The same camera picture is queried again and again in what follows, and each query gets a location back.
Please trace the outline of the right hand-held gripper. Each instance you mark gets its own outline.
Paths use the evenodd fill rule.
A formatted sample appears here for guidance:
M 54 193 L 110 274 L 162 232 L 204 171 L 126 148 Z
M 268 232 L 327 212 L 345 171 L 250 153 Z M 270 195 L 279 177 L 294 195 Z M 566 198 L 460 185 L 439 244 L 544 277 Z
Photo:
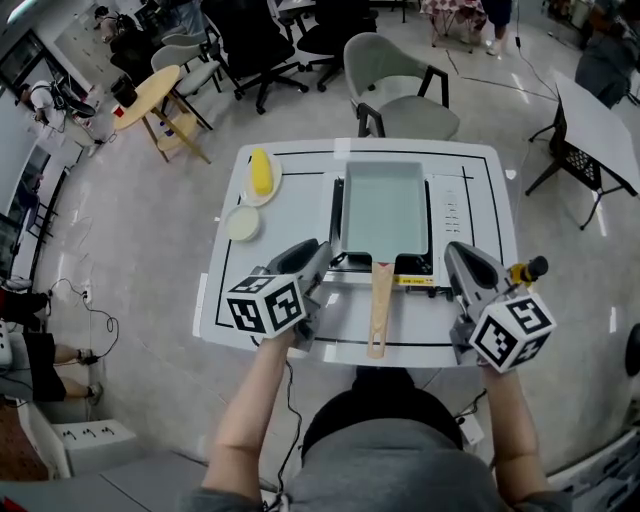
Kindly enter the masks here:
M 444 252 L 450 286 L 467 304 L 486 304 L 511 286 L 507 269 L 475 246 L 449 242 Z M 450 330 L 459 362 L 476 354 L 499 373 L 534 359 L 557 327 L 541 296 L 524 291 L 484 306 L 476 317 L 461 315 Z

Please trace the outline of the black induction cooktop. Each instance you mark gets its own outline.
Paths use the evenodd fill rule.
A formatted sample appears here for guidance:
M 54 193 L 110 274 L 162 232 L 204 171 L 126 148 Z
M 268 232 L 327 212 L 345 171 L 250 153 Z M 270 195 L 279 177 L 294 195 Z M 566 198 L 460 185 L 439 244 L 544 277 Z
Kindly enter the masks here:
M 470 207 L 463 176 L 424 175 L 425 237 L 427 251 L 422 255 L 401 254 L 395 263 L 394 284 L 399 287 L 424 288 L 430 294 L 450 288 L 444 255 L 451 242 L 473 242 Z M 342 220 L 345 180 L 341 173 L 323 179 L 324 222 L 334 259 L 325 277 L 327 282 L 344 286 L 371 283 L 371 257 L 349 253 L 343 248 Z

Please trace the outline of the person's left forearm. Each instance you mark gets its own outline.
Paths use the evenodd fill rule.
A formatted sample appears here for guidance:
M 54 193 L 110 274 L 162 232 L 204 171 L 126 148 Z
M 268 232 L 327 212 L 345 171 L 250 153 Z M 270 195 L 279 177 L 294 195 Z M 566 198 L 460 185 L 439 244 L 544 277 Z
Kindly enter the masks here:
M 211 442 L 204 488 L 261 502 L 259 459 L 294 339 L 288 329 L 260 343 Z

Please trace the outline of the small cream dish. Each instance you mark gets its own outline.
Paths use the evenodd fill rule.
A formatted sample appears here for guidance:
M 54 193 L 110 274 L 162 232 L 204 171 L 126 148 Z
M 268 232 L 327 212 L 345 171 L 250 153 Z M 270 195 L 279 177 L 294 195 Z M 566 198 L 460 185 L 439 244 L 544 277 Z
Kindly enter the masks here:
M 224 226 L 228 238 L 244 242 L 254 238 L 260 230 L 261 218 L 256 207 L 238 205 L 226 216 Z

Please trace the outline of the black yellow cylindrical connector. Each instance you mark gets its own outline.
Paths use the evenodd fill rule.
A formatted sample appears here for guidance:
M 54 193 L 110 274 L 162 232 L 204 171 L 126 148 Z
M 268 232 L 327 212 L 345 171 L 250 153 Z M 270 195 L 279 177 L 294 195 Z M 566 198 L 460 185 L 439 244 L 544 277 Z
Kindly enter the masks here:
M 541 276 L 548 272 L 549 264 L 544 256 L 536 256 L 526 263 L 516 263 L 509 269 L 510 279 L 513 284 L 531 286 Z

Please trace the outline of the yellow omelette on plate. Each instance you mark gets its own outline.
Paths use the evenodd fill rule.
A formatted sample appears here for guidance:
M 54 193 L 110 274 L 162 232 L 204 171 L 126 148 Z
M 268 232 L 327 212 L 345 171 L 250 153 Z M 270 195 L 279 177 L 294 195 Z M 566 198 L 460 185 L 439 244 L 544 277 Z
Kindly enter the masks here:
M 253 207 L 263 206 L 266 203 L 268 203 L 271 199 L 273 199 L 279 190 L 281 180 L 282 180 L 282 175 L 283 175 L 282 165 L 280 160 L 275 155 L 268 152 L 267 154 L 269 155 L 269 159 L 271 161 L 271 167 L 272 167 L 273 177 L 274 177 L 273 191 L 269 195 L 263 196 L 263 197 L 257 196 L 255 194 L 251 184 L 251 178 L 250 178 L 250 160 L 251 160 L 251 154 L 250 154 L 249 161 L 246 167 L 245 177 L 244 177 L 244 185 L 241 192 L 241 200 L 242 200 L 242 203 L 245 205 L 249 205 Z

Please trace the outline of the person's black shorts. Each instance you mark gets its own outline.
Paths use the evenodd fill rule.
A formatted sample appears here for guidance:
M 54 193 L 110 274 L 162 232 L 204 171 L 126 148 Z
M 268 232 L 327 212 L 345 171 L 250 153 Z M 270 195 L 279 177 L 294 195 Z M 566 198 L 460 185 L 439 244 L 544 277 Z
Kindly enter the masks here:
M 418 388 L 404 368 L 359 367 L 349 390 L 329 400 L 307 429 L 301 455 L 327 436 L 379 419 L 411 420 L 427 425 L 463 447 L 462 433 L 446 406 Z

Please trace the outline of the white power adapter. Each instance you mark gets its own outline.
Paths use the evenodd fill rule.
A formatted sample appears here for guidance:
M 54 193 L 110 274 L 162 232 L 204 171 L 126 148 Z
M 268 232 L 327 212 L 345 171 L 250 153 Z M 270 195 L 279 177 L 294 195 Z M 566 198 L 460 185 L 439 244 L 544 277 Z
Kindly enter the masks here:
M 465 446 L 475 446 L 485 438 L 484 430 L 474 413 L 461 414 L 456 418 L 456 422 L 462 432 Z

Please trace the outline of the white folding table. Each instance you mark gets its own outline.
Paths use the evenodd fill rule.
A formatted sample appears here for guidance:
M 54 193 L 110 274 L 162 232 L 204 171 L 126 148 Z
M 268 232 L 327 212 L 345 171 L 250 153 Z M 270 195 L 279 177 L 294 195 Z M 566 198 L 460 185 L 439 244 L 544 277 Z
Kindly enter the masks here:
M 552 72 L 558 104 L 553 122 L 528 138 L 534 142 L 551 130 L 552 163 L 525 191 L 526 196 L 564 170 L 602 198 L 620 190 L 640 199 L 640 166 L 624 122 L 595 96 L 559 71 Z

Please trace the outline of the person's grey shirt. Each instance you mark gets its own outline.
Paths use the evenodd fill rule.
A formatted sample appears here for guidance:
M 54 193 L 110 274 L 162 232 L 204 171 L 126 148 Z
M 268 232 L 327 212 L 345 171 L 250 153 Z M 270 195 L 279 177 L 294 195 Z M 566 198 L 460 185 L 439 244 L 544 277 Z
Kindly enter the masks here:
M 197 488 L 180 512 L 572 512 L 562 492 L 508 505 L 484 462 L 437 430 L 376 419 L 334 432 L 306 453 L 271 511 L 235 493 Z

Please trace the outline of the black office chair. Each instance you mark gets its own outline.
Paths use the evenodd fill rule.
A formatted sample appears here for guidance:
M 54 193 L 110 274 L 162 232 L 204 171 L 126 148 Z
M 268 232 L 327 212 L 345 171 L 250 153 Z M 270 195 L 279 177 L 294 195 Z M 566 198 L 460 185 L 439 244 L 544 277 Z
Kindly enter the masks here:
M 237 100 L 258 87 L 255 108 L 262 115 L 271 84 L 309 91 L 308 85 L 287 75 L 300 63 L 293 60 L 294 46 L 272 18 L 267 0 L 202 0 L 201 10 L 222 38 L 230 77 L 238 82 L 234 87 Z
M 329 66 L 317 82 L 319 92 L 325 92 L 326 83 L 344 68 L 346 43 L 358 34 L 377 31 L 377 16 L 369 0 L 315 0 L 316 24 L 302 35 L 297 49 L 323 56 L 310 60 L 305 67 L 307 71 L 314 65 Z

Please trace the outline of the round wooden side table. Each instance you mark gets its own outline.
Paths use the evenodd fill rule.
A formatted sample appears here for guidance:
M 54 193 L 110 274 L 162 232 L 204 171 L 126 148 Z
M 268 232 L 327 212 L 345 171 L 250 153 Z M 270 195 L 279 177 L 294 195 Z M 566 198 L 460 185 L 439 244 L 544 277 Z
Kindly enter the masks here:
M 193 138 L 197 126 L 205 128 L 204 122 L 199 120 L 195 112 L 187 106 L 186 101 L 180 99 L 173 91 L 179 75 L 180 68 L 177 65 L 170 65 L 146 78 L 135 88 L 137 98 L 132 105 L 125 107 L 121 116 L 114 115 L 113 128 L 116 132 L 120 132 L 142 122 L 153 145 L 166 162 L 169 162 L 167 150 L 171 151 L 184 145 L 192 154 L 210 164 L 211 160 Z M 169 118 L 162 113 L 161 103 L 164 99 L 168 99 L 178 107 L 177 116 Z M 173 135 L 156 135 L 147 120 L 148 114 L 156 116 L 164 123 L 164 128 L 170 130 Z

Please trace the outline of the light grey chair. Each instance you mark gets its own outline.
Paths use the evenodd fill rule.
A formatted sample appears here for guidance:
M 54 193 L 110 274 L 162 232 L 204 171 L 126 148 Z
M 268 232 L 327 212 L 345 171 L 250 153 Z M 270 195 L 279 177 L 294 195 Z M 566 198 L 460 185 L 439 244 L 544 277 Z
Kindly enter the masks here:
M 182 97 L 195 95 L 206 85 L 213 85 L 221 93 L 220 63 L 207 55 L 208 49 L 217 48 L 217 42 L 210 43 L 205 33 L 171 34 L 162 39 L 162 47 L 151 57 L 151 67 L 157 72 L 171 65 L 178 66 L 175 89 Z

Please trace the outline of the white storage box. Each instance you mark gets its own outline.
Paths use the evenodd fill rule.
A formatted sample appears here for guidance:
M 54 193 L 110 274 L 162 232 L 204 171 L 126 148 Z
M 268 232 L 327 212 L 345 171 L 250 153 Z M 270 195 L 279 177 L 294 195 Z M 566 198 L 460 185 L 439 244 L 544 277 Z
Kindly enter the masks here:
M 52 454 L 61 478 L 100 473 L 143 454 L 137 435 L 113 419 L 51 427 Z

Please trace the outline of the grey chair with black frame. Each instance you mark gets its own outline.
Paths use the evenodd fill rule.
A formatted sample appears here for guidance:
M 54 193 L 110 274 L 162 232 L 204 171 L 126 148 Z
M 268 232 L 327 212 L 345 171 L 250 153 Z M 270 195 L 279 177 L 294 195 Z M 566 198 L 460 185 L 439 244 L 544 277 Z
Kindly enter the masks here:
M 449 76 L 377 33 L 352 37 L 343 52 L 360 137 L 450 140 L 460 125 L 450 109 Z

